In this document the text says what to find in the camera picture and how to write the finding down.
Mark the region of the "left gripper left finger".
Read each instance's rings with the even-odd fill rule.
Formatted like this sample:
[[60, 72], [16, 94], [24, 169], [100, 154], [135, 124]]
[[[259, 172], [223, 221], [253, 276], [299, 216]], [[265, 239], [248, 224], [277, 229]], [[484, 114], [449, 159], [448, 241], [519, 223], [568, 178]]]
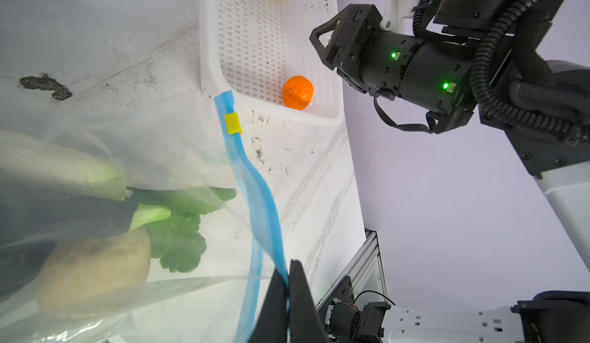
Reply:
[[287, 286], [275, 269], [249, 343], [287, 342], [287, 300]]

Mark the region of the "orange tangerine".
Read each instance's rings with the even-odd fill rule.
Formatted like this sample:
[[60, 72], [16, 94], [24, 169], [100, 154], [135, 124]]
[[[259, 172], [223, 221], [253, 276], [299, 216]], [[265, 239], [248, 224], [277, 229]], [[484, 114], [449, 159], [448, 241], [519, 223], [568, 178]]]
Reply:
[[313, 84], [303, 76], [290, 78], [283, 86], [282, 97], [284, 105], [288, 108], [302, 111], [306, 109], [313, 99]]

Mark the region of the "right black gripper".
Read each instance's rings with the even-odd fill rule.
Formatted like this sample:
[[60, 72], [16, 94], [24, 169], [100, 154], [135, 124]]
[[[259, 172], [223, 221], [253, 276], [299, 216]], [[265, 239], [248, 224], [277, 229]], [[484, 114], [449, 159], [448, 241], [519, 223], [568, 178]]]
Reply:
[[347, 5], [313, 29], [310, 42], [322, 64], [374, 100], [401, 98], [426, 110], [426, 123], [396, 123], [375, 103], [388, 126], [442, 134], [469, 123], [476, 108], [469, 77], [473, 47], [384, 31], [373, 5]]

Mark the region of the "clear zip top bag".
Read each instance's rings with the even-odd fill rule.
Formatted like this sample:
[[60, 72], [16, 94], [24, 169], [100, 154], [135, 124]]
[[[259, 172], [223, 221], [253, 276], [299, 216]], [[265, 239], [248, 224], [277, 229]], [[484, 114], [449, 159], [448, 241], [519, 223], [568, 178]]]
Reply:
[[235, 93], [1, 92], [1, 340], [246, 342], [286, 266]]

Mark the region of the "white radish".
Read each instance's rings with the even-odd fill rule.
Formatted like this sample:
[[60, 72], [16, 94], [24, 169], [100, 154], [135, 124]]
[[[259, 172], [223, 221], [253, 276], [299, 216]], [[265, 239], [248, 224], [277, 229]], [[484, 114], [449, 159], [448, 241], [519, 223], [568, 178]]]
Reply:
[[131, 200], [164, 206], [171, 215], [134, 227], [147, 230], [151, 258], [171, 272], [191, 272], [207, 249], [200, 233], [201, 217], [221, 209], [236, 197], [232, 188], [212, 186], [155, 190], [129, 186], [121, 167], [67, 147], [12, 131], [1, 133], [1, 182], [108, 200]]

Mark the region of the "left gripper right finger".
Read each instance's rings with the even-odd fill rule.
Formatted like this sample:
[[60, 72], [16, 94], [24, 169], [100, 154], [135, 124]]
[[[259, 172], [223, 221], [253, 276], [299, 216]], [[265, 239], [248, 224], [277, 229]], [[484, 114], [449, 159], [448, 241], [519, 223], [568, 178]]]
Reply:
[[304, 267], [298, 260], [290, 262], [288, 316], [291, 343], [328, 342], [324, 324], [315, 309]]

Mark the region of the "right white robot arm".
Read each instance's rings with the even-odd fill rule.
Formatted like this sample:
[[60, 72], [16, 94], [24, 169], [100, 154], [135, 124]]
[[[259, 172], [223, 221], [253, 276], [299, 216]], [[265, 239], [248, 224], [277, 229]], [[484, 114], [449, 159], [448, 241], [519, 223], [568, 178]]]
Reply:
[[589, 260], [589, 69], [537, 48], [564, 0], [387, 0], [347, 5], [310, 34], [321, 62], [373, 100], [403, 99], [442, 134], [473, 114], [505, 133], [584, 262]]

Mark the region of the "beige potato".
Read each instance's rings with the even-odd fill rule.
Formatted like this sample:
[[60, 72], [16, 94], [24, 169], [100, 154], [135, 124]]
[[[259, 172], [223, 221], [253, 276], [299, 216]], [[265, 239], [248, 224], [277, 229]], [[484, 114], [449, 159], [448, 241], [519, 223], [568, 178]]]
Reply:
[[141, 227], [121, 236], [61, 243], [35, 280], [35, 300], [44, 313], [63, 313], [122, 289], [145, 283], [151, 241]]

